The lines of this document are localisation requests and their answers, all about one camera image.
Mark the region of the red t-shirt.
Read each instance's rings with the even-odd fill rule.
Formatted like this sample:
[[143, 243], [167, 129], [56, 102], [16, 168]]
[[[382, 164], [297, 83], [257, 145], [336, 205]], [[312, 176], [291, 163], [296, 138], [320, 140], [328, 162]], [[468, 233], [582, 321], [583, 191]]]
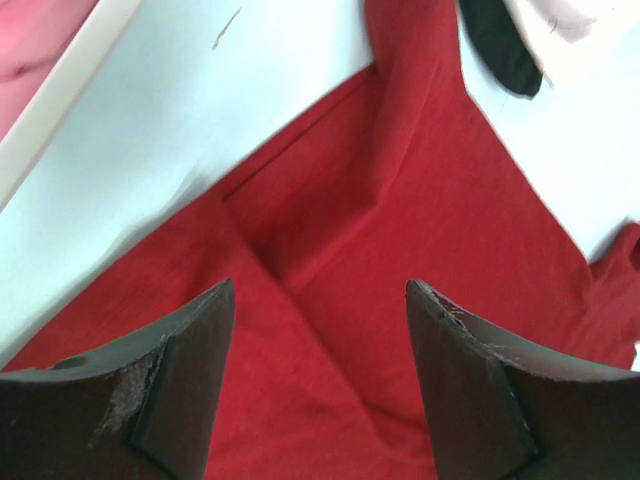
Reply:
[[7, 373], [99, 348], [231, 280], [200, 479], [441, 479], [410, 281], [543, 347], [630, 370], [638, 225], [585, 260], [467, 97], [452, 2], [365, 12], [374, 65], [115, 262]]

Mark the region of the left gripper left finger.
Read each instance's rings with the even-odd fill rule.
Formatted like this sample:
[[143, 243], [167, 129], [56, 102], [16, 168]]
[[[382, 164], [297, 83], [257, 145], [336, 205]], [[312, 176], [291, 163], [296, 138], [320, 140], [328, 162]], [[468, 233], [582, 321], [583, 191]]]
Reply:
[[1, 377], [5, 479], [200, 479], [231, 345], [225, 280], [139, 330]]

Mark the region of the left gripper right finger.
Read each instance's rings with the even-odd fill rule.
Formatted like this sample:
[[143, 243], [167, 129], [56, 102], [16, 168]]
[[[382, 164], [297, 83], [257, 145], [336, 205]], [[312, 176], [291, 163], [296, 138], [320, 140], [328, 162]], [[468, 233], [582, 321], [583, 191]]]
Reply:
[[639, 376], [526, 340], [419, 280], [406, 315], [441, 479], [635, 479]]

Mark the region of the white plastic basin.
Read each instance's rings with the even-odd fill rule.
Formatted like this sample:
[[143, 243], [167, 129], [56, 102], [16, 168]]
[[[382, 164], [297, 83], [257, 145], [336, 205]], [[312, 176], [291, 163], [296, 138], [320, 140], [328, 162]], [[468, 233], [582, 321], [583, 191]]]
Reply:
[[31, 173], [65, 117], [113, 50], [140, 1], [99, 1], [1, 140], [1, 206]]

